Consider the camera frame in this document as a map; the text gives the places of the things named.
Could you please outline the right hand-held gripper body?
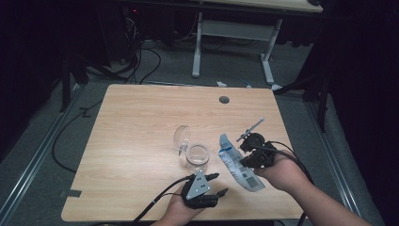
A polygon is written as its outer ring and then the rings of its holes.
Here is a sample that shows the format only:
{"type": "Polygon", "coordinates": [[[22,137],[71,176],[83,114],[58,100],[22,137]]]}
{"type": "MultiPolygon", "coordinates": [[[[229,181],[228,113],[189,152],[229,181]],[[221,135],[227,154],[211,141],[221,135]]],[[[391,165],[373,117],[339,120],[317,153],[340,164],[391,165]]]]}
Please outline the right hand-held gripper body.
{"type": "Polygon", "coordinates": [[[260,118],[236,139],[237,142],[241,142],[239,148],[244,153],[248,153],[248,155],[243,158],[251,161],[253,169],[272,167],[275,160],[276,148],[269,141],[265,141],[261,134],[253,132],[253,130],[263,122],[264,118],[260,118]]]}

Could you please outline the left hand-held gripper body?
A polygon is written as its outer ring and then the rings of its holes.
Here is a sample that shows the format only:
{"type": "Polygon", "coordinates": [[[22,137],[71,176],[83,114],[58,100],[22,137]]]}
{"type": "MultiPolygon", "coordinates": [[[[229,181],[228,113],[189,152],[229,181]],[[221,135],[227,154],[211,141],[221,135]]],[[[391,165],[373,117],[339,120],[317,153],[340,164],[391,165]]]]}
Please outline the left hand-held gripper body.
{"type": "Polygon", "coordinates": [[[205,175],[202,171],[198,171],[184,184],[181,196],[187,207],[202,209],[217,205],[219,199],[217,195],[207,195],[211,186],[205,175]]]}

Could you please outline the blue white pouch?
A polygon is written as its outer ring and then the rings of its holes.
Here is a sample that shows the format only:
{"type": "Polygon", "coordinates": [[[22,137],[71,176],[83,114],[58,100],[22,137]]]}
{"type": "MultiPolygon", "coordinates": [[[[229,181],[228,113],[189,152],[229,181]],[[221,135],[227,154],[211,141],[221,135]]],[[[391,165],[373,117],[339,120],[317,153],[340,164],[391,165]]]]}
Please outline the blue white pouch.
{"type": "Polygon", "coordinates": [[[257,192],[265,188],[264,183],[258,178],[252,169],[244,167],[240,161],[243,156],[229,141],[226,134],[219,138],[220,150],[218,156],[224,163],[233,179],[246,191],[257,192]]]}

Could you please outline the clear glass jar with lid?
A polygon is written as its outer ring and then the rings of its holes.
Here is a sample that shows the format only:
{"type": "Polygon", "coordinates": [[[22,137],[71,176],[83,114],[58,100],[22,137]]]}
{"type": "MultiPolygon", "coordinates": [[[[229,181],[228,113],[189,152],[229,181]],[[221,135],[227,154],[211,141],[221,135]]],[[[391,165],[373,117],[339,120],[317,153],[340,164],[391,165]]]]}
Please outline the clear glass jar with lid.
{"type": "Polygon", "coordinates": [[[189,173],[197,173],[208,169],[209,151],[205,145],[191,142],[191,129],[188,125],[180,125],[176,129],[173,142],[180,165],[185,170],[189,173]]]}

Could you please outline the person's left hand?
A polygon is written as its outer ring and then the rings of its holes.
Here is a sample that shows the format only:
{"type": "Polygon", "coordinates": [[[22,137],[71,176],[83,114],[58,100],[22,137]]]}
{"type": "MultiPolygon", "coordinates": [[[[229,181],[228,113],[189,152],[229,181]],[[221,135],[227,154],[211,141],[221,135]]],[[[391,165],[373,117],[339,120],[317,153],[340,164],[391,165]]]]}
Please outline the person's left hand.
{"type": "Polygon", "coordinates": [[[161,218],[174,218],[179,222],[180,226],[184,226],[195,218],[203,209],[192,209],[187,207],[181,197],[183,188],[179,187],[176,192],[171,196],[168,203],[168,208],[161,218]]]}

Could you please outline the person's right hand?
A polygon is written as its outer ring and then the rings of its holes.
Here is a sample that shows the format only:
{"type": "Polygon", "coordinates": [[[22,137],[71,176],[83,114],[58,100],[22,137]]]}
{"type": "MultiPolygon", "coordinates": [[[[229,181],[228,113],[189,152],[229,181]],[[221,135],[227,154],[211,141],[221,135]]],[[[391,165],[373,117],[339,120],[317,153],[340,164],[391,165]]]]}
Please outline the person's right hand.
{"type": "Polygon", "coordinates": [[[300,167],[286,156],[278,155],[272,167],[254,169],[253,171],[256,175],[266,179],[274,188],[289,194],[310,184],[300,167]]]}

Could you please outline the black metal stand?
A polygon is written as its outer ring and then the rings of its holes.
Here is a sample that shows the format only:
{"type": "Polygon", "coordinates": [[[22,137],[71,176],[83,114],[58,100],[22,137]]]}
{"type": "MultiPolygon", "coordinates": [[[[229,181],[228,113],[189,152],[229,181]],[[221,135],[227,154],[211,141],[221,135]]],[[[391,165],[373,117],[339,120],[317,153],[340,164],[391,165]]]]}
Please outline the black metal stand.
{"type": "Polygon", "coordinates": [[[302,100],[304,102],[318,103],[316,111],[316,123],[322,132],[326,131],[325,121],[327,112],[327,95],[330,82],[330,76],[324,73],[314,74],[302,78],[298,78],[294,83],[285,87],[274,90],[275,95],[281,95],[294,89],[304,89],[302,100]]]}
{"type": "Polygon", "coordinates": [[[62,62],[62,106],[61,112],[65,112],[71,102],[71,77],[78,85],[86,85],[88,76],[84,59],[79,55],[68,55],[62,62]]]}

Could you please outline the white-framed desk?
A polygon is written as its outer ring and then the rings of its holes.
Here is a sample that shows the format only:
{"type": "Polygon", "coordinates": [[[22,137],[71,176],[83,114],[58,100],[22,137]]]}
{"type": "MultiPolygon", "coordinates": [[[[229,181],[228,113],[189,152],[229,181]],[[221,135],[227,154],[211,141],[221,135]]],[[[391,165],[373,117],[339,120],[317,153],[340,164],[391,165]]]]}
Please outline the white-framed desk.
{"type": "MultiPolygon", "coordinates": [[[[254,9],[271,9],[276,12],[322,13],[319,0],[198,0],[204,7],[206,3],[227,6],[250,7],[254,9]]],[[[273,91],[282,90],[282,86],[274,81],[269,59],[278,37],[283,19],[278,17],[273,25],[249,24],[244,22],[227,22],[221,19],[204,19],[202,13],[197,17],[196,48],[192,68],[192,76],[200,76],[201,40],[203,36],[234,38],[241,40],[266,41],[267,45],[260,54],[266,83],[273,91]]]]}

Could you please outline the grey tape strip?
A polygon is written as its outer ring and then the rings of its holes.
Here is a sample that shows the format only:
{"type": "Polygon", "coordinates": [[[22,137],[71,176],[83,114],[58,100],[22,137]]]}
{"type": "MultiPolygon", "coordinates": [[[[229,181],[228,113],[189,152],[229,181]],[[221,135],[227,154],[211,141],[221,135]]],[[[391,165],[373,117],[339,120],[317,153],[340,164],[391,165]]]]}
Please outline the grey tape strip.
{"type": "Polygon", "coordinates": [[[80,196],[81,196],[80,190],[63,189],[59,193],[60,198],[67,198],[67,197],[79,198],[80,196]]]}

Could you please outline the dark device with red light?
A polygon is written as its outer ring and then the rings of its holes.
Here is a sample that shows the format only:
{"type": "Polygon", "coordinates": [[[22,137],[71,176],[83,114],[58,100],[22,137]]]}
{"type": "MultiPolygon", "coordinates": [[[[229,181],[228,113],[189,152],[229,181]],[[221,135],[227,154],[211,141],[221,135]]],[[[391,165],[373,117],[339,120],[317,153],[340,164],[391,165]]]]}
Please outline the dark device with red light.
{"type": "Polygon", "coordinates": [[[138,21],[140,18],[139,10],[137,8],[133,7],[125,7],[123,10],[123,16],[125,18],[128,18],[132,21],[138,21]]]}

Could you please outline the metal floor rail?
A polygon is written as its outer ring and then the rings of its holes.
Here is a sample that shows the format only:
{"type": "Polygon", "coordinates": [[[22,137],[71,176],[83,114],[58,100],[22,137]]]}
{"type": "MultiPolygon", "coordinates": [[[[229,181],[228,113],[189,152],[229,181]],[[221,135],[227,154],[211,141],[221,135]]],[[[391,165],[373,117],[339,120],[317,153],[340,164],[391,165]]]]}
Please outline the metal floor rail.
{"type": "Polygon", "coordinates": [[[339,191],[343,205],[362,218],[362,214],[359,210],[357,202],[355,201],[353,192],[343,175],[343,171],[333,152],[332,146],[327,139],[327,135],[325,132],[322,131],[321,127],[319,126],[317,120],[317,112],[314,105],[305,103],[305,107],[307,108],[307,111],[311,116],[311,120],[317,131],[318,137],[321,139],[323,150],[327,159],[327,165],[329,167],[334,183],[339,191]]]}
{"type": "Polygon", "coordinates": [[[34,151],[27,166],[24,168],[24,171],[20,174],[15,186],[9,192],[8,198],[1,205],[0,226],[7,226],[8,222],[12,218],[12,215],[24,197],[26,190],[30,187],[43,161],[49,153],[50,146],[54,142],[63,121],[68,116],[72,106],[79,99],[84,89],[85,87],[83,85],[75,85],[72,89],[71,99],[57,112],[55,119],[52,121],[52,124],[44,135],[40,145],[34,151]]]}

